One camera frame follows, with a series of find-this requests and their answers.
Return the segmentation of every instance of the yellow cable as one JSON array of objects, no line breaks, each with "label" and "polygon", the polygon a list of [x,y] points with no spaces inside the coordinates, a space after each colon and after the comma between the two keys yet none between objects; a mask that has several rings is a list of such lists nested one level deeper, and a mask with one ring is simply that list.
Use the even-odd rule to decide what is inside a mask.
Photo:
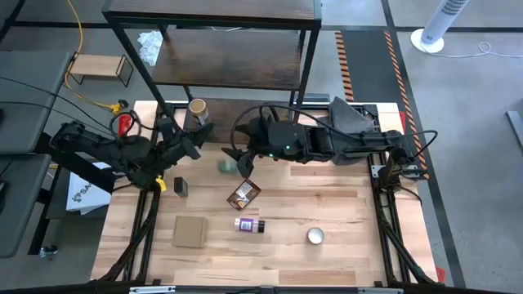
[{"label": "yellow cable", "polygon": [[[66,1],[69,4],[69,7],[71,8],[71,11],[74,14],[74,18],[76,18],[76,22],[78,23],[78,30],[80,32],[80,43],[78,45],[77,53],[80,54],[80,52],[82,51],[82,47],[83,47],[82,23],[80,22],[80,18],[78,17],[78,13],[76,13],[76,10],[74,9],[73,3],[71,3],[70,0],[66,0]],[[65,77],[64,77],[65,86],[67,88],[69,88],[71,90],[71,92],[73,92],[73,94],[75,96],[77,96],[79,99],[84,100],[84,101],[86,101],[87,103],[89,103],[91,105],[99,106],[102,109],[107,109],[107,110],[111,111],[113,114],[119,114],[120,111],[122,110],[122,106],[120,104],[106,105],[106,104],[103,104],[103,103],[100,103],[100,102],[95,102],[93,100],[89,100],[88,98],[78,94],[76,91],[73,91],[73,88],[69,85],[69,71],[73,67],[73,63],[74,63],[74,61],[71,61],[71,63],[69,63],[69,67],[67,68],[67,71],[65,72]]]}]

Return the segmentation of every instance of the white box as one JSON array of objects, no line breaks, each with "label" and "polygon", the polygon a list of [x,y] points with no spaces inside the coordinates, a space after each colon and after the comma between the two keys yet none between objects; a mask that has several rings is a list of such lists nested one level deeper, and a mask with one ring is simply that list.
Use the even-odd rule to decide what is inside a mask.
[{"label": "white box", "polygon": [[[98,168],[109,167],[106,163],[93,163]],[[80,211],[82,215],[108,205],[111,202],[111,194],[103,189],[88,183],[78,175],[71,172],[69,176],[69,192],[67,193],[68,212]]]}]

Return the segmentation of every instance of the wooden board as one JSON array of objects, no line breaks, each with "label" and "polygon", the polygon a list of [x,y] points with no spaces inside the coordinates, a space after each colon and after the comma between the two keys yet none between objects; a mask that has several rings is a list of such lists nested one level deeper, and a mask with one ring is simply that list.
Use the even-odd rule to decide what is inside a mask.
[{"label": "wooden board", "polygon": [[[142,122],[152,125],[155,102],[138,101],[135,110]],[[385,130],[401,130],[396,104],[378,104]],[[184,110],[176,113],[180,123]],[[324,115],[315,111],[314,115]],[[226,198],[242,182],[240,176],[222,175],[217,160],[224,158],[219,144],[206,144],[202,158],[183,158],[166,171],[168,191],[162,193],[154,232],[147,279],[163,284],[227,286],[366,286],[385,283],[381,244],[365,161],[348,167],[332,163],[274,162],[256,159],[251,180],[262,192],[237,212]],[[174,176],[189,184],[189,197],[173,192]],[[413,182],[404,182],[416,190]],[[138,190],[115,193],[105,220],[92,278],[103,275],[128,245]],[[436,279],[434,261],[422,209],[412,195],[396,193],[405,246],[429,277]],[[173,247],[172,227],[176,216],[205,216],[208,234],[205,247]],[[235,232],[236,217],[266,221],[264,234]],[[311,227],[325,232],[324,243],[306,241]],[[395,250],[391,249],[396,273]],[[135,273],[141,254],[136,254]]]},{"label": "wooden board", "polygon": [[[224,143],[228,144],[230,142],[230,129],[232,128],[233,123],[236,118],[244,110],[263,104],[266,101],[259,100],[240,100],[240,99],[216,99],[216,98],[200,98],[205,100],[209,114],[209,120],[214,124],[212,128],[212,134],[207,138],[207,142],[212,143]],[[287,102],[271,102],[272,104],[287,106]],[[288,119],[288,111],[286,109],[275,109],[278,113],[280,119]],[[184,129],[194,130],[199,127],[199,124],[196,122],[196,119],[190,114],[189,109],[187,109],[188,114],[184,121]],[[269,109],[263,109],[264,114],[269,114]],[[259,116],[258,110],[255,109],[248,114],[245,114],[244,118],[239,122],[248,123],[249,119]],[[236,132],[235,133],[235,143],[238,144],[247,144],[248,136]]]},{"label": "wooden board", "polygon": [[297,33],[175,29],[163,40],[153,81],[160,85],[297,90]]},{"label": "wooden board", "polygon": [[93,56],[80,54],[74,60],[70,72],[72,74],[92,75],[101,77],[118,77],[122,70],[121,56]]},{"label": "wooden board", "polygon": [[315,16],[313,0],[113,0],[107,11],[113,16],[300,24],[312,23]]}]

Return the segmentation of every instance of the small tin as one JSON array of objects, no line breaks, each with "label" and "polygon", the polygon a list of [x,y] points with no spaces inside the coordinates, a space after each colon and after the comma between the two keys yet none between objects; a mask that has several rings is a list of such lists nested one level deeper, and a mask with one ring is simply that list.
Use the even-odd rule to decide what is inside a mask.
[{"label": "small tin", "polygon": [[311,228],[307,232],[307,238],[315,245],[321,244],[324,241],[324,231],[320,228]]}]

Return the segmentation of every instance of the wooden table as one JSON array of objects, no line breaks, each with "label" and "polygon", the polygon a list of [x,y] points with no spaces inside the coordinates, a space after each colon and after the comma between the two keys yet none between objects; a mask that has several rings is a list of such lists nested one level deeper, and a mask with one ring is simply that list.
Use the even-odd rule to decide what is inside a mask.
[{"label": "wooden table", "polygon": [[[377,106],[384,131],[402,130],[396,104]],[[155,110],[156,102],[138,101],[135,105],[145,125],[152,125]],[[180,125],[184,116],[184,110],[176,113]],[[301,116],[300,122],[311,120]],[[378,280],[386,284],[366,161],[335,167],[332,163],[302,165],[257,158],[251,180],[262,192],[237,212],[226,198],[243,179],[218,171],[217,160],[225,157],[220,151],[222,146],[206,144],[202,158],[183,158],[166,171],[168,190],[160,200],[149,281],[161,278],[163,284],[200,286],[372,287]],[[174,176],[183,176],[189,184],[188,198],[173,193]],[[416,185],[409,180],[403,185],[416,191]],[[103,275],[128,245],[137,199],[135,188],[113,194],[92,278]],[[436,279],[419,201],[398,192],[396,206],[405,246],[428,276]],[[208,219],[204,248],[171,245],[176,216]],[[265,233],[235,232],[234,222],[239,216],[265,220]],[[306,241],[311,227],[325,232],[323,244],[315,246]],[[396,277],[400,277],[393,246],[391,255]],[[136,256],[134,273],[138,271],[141,250]]]}]

